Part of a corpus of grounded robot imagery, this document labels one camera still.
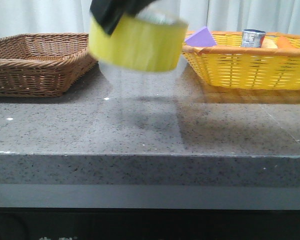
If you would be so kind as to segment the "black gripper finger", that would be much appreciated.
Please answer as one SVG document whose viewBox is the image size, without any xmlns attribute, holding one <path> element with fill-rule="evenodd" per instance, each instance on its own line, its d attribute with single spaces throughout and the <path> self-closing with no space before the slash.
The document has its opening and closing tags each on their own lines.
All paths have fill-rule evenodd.
<svg viewBox="0 0 300 240">
<path fill-rule="evenodd" d="M 90 12 L 107 35 L 112 35 L 123 15 L 135 17 L 155 0 L 92 0 Z"/>
</svg>

